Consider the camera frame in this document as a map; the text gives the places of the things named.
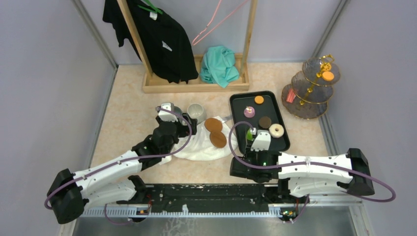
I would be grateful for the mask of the red cake slice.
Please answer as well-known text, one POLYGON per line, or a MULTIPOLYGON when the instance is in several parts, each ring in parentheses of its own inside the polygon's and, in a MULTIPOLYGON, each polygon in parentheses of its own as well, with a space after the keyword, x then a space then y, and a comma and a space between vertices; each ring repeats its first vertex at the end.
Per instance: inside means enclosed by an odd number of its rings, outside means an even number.
POLYGON ((289 89, 287 97, 286 97, 286 101, 288 103, 293 103, 294 99, 295 99, 296 95, 294 93, 294 90, 292 88, 289 89))

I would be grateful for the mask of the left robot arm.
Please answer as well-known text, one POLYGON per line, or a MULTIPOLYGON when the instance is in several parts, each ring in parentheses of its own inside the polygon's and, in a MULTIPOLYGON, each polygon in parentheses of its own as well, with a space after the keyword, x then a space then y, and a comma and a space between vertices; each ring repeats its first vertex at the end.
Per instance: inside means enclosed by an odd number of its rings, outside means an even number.
POLYGON ((187 113, 160 110, 158 127, 124 154, 99 166, 56 175, 44 202, 59 224, 81 216, 85 210, 109 203, 148 204, 149 190, 138 173, 168 161, 184 146, 173 151, 180 138, 188 141, 197 133, 197 120, 187 113))

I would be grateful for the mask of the green cake slice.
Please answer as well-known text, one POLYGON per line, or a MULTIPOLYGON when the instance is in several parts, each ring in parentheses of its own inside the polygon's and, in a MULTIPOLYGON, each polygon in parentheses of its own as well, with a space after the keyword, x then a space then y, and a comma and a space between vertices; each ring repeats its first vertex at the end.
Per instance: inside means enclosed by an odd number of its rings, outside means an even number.
POLYGON ((257 129, 256 128, 249 128, 246 132, 246 140, 254 141, 257 136, 257 129))

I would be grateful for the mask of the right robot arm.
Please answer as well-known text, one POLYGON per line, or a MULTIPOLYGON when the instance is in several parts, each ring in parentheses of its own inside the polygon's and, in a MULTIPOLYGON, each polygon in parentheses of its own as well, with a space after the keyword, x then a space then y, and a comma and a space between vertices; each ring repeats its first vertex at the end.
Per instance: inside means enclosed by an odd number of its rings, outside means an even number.
POLYGON ((334 156, 299 156, 277 151, 248 150, 234 157, 230 175, 255 181, 279 182, 277 197, 284 203, 311 193, 345 190, 355 196, 371 196, 369 163, 359 148, 334 156))

